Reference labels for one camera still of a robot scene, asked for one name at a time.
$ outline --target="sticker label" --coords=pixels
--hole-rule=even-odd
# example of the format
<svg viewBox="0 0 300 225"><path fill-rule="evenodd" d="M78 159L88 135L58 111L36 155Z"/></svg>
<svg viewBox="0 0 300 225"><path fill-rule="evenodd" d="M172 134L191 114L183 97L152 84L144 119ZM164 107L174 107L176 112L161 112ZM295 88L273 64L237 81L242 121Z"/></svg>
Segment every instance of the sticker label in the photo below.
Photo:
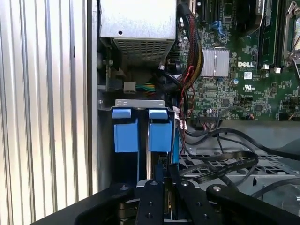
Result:
<svg viewBox="0 0 300 225"><path fill-rule="evenodd" d="M244 80L252 80L252 72L245 72Z"/></svg>
<svg viewBox="0 0 300 225"><path fill-rule="evenodd" d="M179 120L179 123L180 123L180 128L181 130L183 129L183 123L182 123L182 120ZM187 130L188 127L187 127L187 122L184 121L184 129Z"/></svg>
<svg viewBox="0 0 300 225"><path fill-rule="evenodd" d="M175 106L173 106L173 110L174 110L174 112L175 112L175 119L176 119L176 120L179 120L180 109L177 108L177 107L175 107Z"/></svg>

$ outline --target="black cable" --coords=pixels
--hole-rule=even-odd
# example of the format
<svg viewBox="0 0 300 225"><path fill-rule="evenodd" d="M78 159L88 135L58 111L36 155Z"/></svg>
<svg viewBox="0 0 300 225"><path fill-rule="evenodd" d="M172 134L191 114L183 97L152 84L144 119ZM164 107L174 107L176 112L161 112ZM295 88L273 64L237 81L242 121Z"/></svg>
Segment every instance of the black cable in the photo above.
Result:
<svg viewBox="0 0 300 225"><path fill-rule="evenodd" d="M226 153L223 155L219 155L219 156L212 156L212 157L198 157L198 156L194 156L193 154L191 154L191 152L187 149L184 141L183 141L183 135L181 133L181 129L180 129L180 124L179 121L176 120L176 126L179 130L179 139L181 141L181 144L185 150L185 152L194 159L198 159L201 160L203 162L205 162L207 164L207 167L213 171L210 172L210 175L208 175L208 177L205 178L200 178L198 179L198 182L204 182L204 181L208 181L210 180L214 180L217 178L220 178L227 186L234 188L235 190L238 190L238 188L235 186L235 184L225 175L227 173L230 173L232 169L236 168L236 165L234 165L233 167L231 166L226 167L226 168L221 168L220 170L216 170L216 168L214 166L212 166L210 163L207 163L208 161L220 161L220 160L227 160L230 158L242 158L242 157L246 157L246 158L251 158L250 160L245 160L242 162L239 162L240 166L242 166L242 168L247 167L247 165L253 166L257 164L257 155L252 153L252 152L246 152L246 151L239 151L239 152L231 152L231 153Z"/></svg>
<svg viewBox="0 0 300 225"><path fill-rule="evenodd" d="M224 154L223 146L222 146L222 143L221 143L221 141L220 141L219 135L217 135L217 142L218 142L218 144L219 144L219 146L220 146L221 152Z"/></svg>
<svg viewBox="0 0 300 225"><path fill-rule="evenodd" d="M184 88L184 86L179 82L179 80L177 80L174 76L172 76L170 73L166 72L166 71L163 71L161 69L158 69L159 73L164 76L166 79L170 80L173 84L176 85L176 90L177 89L180 89L182 90ZM169 91L171 90L168 90L168 84L165 84L162 89L163 89L163 92L165 93L169 93ZM187 115L188 114L188 94L187 94L187 91L185 90L183 92L183 114L184 115Z"/></svg>
<svg viewBox="0 0 300 225"><path fill-rule="evenodd" d="M273 184L270 184L270 185L264 187L263 189L255 192L255 193L253 193L251 195L251 197L259 198L269 191L272 191L278 187L288 185L288 184L300 185L300 178L292 178L292 179L286 179L286 180L281 180L281 181L275 182Z"/></svg>
<svg viewBox="0 0 300 225"><path fill-rule="evenodd" d="M208 140L210 137L212 136L216 136L218 134L222 134L222 133L230 133L230 134L235 134L245 140L247 140L248 142L250 142L251 144L253 144L254 146L256 146L257 148L267 152L270 155L276 155L276 156L281 156L284 158L290 158L290 159L294 159L294 160L298 160L300 161L300 154L293 154L293 153L289 153L289 152L283 152L283 151L278 151L278 150L274 150L274 149L270 149L267 148L265 146L263 146L262 144L258 143L256 140L254 140L252 137L248 136L247 134L236 130L236 129L232 129L232 128L219 128L216 129L214 131L209 132L205 137L203 137L201 140L194 142L194 143L188 143L190 145L199 145L203 142L205 142L206 140Z"/></svg>
<svg viewBox="0 0 300 225"><path fill-rule="evenodd" d="M207 135L209 133L209 130L204 130L204 131L196 130L194 132L190 132L186 130L185 133L190 137L202 137L204 135Z"/></svg>
<svg viewBox="0 0 300 225"><path fill-rule="evenodd" d="M239 142L239 141L236 141L236 140L233 140L233 139L229 139L229 138L226 138L226 137L220 137L219 135L217 137L219 137L219 139L224 140L224 141L234 142L234 143L243 145L246 148L248 148L250 151L252 151L253 153L255 153L255 151L253 150L253 148L251 148L249 145L247 145L247 144L245 144L243 142ZM255 168L256 168L255 165L252 166L251 169L249 170L249 172L246 174L246 176L243 177L241 180L235 182L235 185L238 186L238 185L241 185L242 183L244 183L251 176L251 174L254 172Z"/></svg>

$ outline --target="blue plastic tab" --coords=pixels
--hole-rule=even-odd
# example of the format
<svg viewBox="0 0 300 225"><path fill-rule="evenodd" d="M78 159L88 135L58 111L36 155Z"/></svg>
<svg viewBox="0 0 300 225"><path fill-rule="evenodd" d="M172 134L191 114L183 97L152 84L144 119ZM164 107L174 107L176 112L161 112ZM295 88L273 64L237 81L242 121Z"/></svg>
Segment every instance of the blue plastic tab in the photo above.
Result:
<svg viewBox="0 0 300 225"><path fill-rule="evenodd" d="M174 149L173 149L173 163L179 163L179 133L178 129L175 131L175 137L174 137Z"/></svg>
<svg viewBox="0 0 300 225"><path fill-rule="evenodd" d="M149 109L149 119L151 120L167 120L168 113L166 109Z"/></svg>
<svg viewBox="0 0 300 225"><path fill-rule="evenodd" d="M170 152L172 142L172 122L151 123L149 127L149 151Z"/></svg>
<svg viewBox="0 0 300 225"><path fill-rule="evenodd" d="M130 119L131 109L113 109L112 110L113 119Z"/></svg>
<svg viewBox="0 0 300 225"><path fill-rule="evenodd" d="M135 123L115 124L113 128L115 152L138 152L137 119Z"/></svg>

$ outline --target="microchip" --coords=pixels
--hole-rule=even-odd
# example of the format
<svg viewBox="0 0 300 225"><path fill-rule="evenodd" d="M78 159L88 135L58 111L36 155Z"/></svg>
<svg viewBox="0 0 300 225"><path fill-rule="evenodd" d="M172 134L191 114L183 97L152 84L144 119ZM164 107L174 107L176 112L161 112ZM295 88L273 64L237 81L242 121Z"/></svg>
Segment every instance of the microchip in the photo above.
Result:
<svg viewBox="0 0 300 225"><path fill-rule="evenodd" d="M255 111L256 112L261 112L262 110L263 110L263 105L262 104L255 105Z"/></svg>
<svg viewBox="0 0 300 225"><path fill-rule="evenodd" d="M222 99L222 106L223 107L228 107L229 106L229 99L227 99L227 98Z"/></svg>

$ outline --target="metal panel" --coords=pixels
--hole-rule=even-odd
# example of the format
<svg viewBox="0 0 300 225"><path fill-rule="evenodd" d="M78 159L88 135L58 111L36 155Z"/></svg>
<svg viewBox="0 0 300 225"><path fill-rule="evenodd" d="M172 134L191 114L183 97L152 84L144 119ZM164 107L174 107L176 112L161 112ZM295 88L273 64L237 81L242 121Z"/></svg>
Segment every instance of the metal panel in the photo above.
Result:
<svg viewBox="0 0 300 225"><path fill-rule="evenodd" d="M0 225L92 192L86 23L86 0L0 0Z"/></svg>

